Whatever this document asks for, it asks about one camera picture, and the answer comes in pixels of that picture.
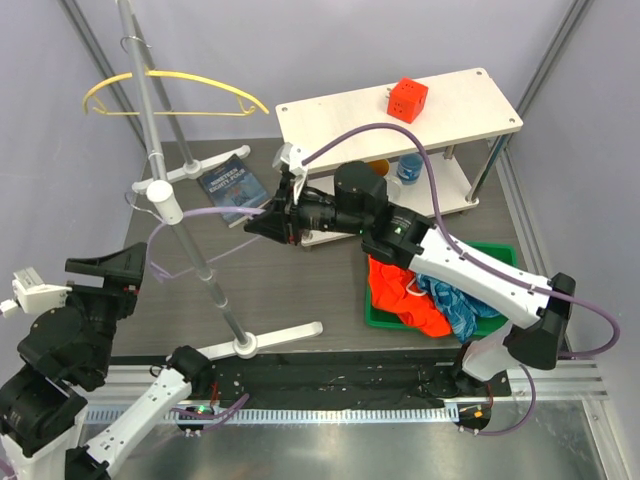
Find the purple clothes hanger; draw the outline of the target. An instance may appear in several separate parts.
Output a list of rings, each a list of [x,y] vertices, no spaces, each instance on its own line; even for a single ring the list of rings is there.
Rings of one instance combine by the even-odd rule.
[[[137,194],[134,193],[133,191],[131,192],[126,192],[124,194],[124,199],[126,201],[126,203],[135,211],[138,212],[142,212],[142,213],[146,213],[151,215],[154,219],[156,219],[158,221],[157,226],[154,228],[154,230],[151,232],[151,234],[148,237],[147,240],[147,254],[146,254],[146,260],[147,260],[147,264],[151,270],[151,274],[153,275],[153,277],[161,284],[171,281],[171,280],[176,280],[182,276],[185,276],[188,273],[191,273],[195,270],[194,267],[190,267],[186,270],[177,272],[177,273],[171,273],[167,270],[165,270],[162,266],[160,266],[159,264],[155,263],[152,260],[152,256],[151,256],[151,247],[152,247],[152,243],[155,240],[155,237],[159,234],[159,232],[165,228],[167,226],[167,224],[164,222],[164,220],[162,219],[162,217],[157,214],[152,212],[149,209],[145,209],[142,207],[139,207],[135,204],[135,200],[137,199]],[[205,216],[213,216],[213,215],[218,215],[218,216],[222,216],[223,214],[226,213],[240,213],[240,214],[246,214],[248,217],[256,217],[257,215],[261,214],[264,212],[263,208],[250,208],[250,207],[230,207],[230,206],[224,206],[224,207],[205,207],[205,208],[197,208],[197,209],[192,209],[192,210],[187,210],[184,213],[184,217],[185,218],[198,218],[198,217],[205,217]],[[259,239],[259,236],[254,235],[251,239],[249,239],[248,241],[241,243],[240,245],[220,254],[217,255],[215,257],[212,257],[210,259],[207,260],[207,263],[209,265],[214,264],[215,262],[222,260],[244,248],[246,248],[247,246],[251,245],[252,243],[256,242]]]

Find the orange shorts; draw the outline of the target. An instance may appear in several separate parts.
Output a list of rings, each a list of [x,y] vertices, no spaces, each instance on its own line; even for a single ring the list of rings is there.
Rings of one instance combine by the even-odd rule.
[[[395,314],[407,327],[438,338],[452,334],[445,315],[435,306],[429,294],[411,287],[415,274],[394,265],[368,257],[368,284],[372,306]]]

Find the blue patterned shorts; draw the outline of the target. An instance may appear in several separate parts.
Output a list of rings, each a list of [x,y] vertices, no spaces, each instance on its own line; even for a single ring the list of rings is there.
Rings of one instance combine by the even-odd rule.
[[[486,336],[506,323],[499,311],[446,282],[424,274],[415,279],[416,287],[431,298],[460,343]]]

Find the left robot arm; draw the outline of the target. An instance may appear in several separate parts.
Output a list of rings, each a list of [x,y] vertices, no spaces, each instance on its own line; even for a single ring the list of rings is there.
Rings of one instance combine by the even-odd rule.
[[[178,402],[200,399],[214,381],[213,362],[177,348],[147,392],[100,435],[80,441],[88,412],[84,392],[104,386],[117,324],[133,314],[147,245],[102,257],[69,259],[69,273],[99,286],[45,283],[32,268],[15,272],[8,314],[34,316],[17,352],[21,369],[1,387],[1,442],[18,479],[111,479],[155,424]]]

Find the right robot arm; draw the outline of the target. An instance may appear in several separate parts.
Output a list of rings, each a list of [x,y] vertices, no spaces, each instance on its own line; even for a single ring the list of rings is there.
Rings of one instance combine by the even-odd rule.
[[[283,167],[276,193],[244,229],[292,245],[307,231],[358,235],[373,259],[440,280],[497,310],[506,324],[466,342],[449,370],[449,383],[462,394],[477,393],[513,367],[549,371],[557,364],[574,279],[532,275],[446,237],[426,217],[390,202],[386,181],[361,161],[337,169],[331,194],[297,183]]]

